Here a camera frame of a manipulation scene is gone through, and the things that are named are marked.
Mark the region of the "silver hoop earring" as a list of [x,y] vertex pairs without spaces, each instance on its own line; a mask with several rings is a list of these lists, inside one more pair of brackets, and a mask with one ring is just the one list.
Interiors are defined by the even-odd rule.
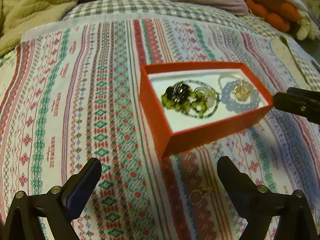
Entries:
[[189,194],[189,201],[192,205],[198,205],[202,202],[203,198],[206,195],[210,195],[212,192],[211,187],[202,187],[199,189],[194,189],[190,194]]

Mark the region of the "red jewelry box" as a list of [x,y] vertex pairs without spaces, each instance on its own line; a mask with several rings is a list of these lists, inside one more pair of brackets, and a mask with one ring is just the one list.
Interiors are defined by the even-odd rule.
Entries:
[[144,65],[139,99],[157,157],[163,158],[253,126],[272,95],[240,62]]

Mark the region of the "orange plush toy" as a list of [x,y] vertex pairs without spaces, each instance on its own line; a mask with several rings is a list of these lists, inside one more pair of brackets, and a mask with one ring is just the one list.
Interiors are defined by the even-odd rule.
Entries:
[[246,0],[246,4],[253,15],[284,33],[290,30],[292,22],[302,18],[298,9],[285,0]]

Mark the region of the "green beaded bangle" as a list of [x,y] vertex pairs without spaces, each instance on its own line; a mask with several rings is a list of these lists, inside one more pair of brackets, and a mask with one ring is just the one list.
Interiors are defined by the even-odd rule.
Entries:
[[190,94],[181,113],[193,119],[212,117],[219,106],[220,93],[203,81],[183,80],[182,83],[189,86]]

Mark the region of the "patterned handmade cloth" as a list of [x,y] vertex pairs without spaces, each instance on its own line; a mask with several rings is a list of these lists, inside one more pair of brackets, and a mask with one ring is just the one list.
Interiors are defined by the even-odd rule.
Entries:
[[216,163],[227,155],[256,184],[302,190],[319,221],[319,128],[275,109],[253,127],[157,158],[138,100],[140,68],[242,62],[271,93],[297,82],[271,42],[217,24],[147,18],[80,24],[27,39],[1,104],[1,220],[17,191],[47,192],[91,157],[102,176],[72,224],[80,239],[238,239]]

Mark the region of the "grey checked bedsheet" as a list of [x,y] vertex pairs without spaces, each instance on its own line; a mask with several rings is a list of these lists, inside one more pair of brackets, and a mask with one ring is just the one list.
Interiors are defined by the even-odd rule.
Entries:
[[98,0],[23,33],[1,57],[1,106],[60,97],[67,112],[94,98],[138,107],[140,69],[178,62],[240,62],[271,95],[302,85],[273,38],[247,16],[169,0]]

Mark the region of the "beige quilted blanket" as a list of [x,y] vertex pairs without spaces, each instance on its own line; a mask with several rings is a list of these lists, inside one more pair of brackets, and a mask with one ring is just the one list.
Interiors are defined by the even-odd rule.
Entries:
[[23,33],[58,21],[79,0],[1,0],[1,56],[12,51]]

